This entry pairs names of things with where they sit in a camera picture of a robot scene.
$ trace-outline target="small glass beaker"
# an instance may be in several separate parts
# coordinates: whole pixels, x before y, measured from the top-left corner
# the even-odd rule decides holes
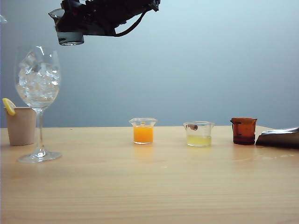
[[[256,121],[254,118],[232,118],[233,141],[239,145],[253,145],[255,143]]]
[[[153,142],[153,129],[158,120],[155,118],[133,118],[129,122],[133,125],[134,143],[139,145]]]
[[[58,8],[53,10],[52,12],[49,12],[48,14],[54,20],[58,42],[60,45],[72,46],[84,43],[82,32],[60,32],[58,24],[64,15],[64,9]]]
[[[187,134],[187,145],[209,146],[211,145],[211,130],[215,123],[210,121],[188,121],[184,123]]]

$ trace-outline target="glass base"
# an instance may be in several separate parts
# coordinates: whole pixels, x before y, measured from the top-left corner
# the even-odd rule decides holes
[[[59,157],[61,157],[62,154],[59,152],[46,152],[44,156],[38,157],[37,154],[29,154],[24,155],[18,159],[19,162],[22,163],[38,163],[38,162],[44,162],[47,160],[54,160]]]
[[[146,145],[146,144],[152,143],[152,141],[149,141],[149,142],[138,142],[138,141],[134,141],[134,143],[138,144],[138,145]]]
[[[187,143],[187,145],[195,146],[195,147],[205,147],[205,146],[210,146],[211,144],[209,144],[209,145],[194,145],[194,144],[191,144],[191,143]]]

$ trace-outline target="amber glass beaker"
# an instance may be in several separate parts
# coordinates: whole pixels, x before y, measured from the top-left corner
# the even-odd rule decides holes
[[[255,143],[256,121],[254,118],[232,118],[233,140],[239,145],[253,145]]]

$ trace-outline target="lemon slice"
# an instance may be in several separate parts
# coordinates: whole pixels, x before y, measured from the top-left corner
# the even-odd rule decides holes
[[[14,103],[8,98],[2,98],[2,101],[3,101],[4,106],[6,107],[8,114],[14,116],[15,115]]]

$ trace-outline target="glass stem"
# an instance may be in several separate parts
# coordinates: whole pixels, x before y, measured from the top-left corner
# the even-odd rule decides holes
[[[33,154],[37,157],[43,157],[46,155],[46,151],[43,148],[43,110],[36,110],[36,124],[37,124],[37,134],[36,134],[36,149]]]

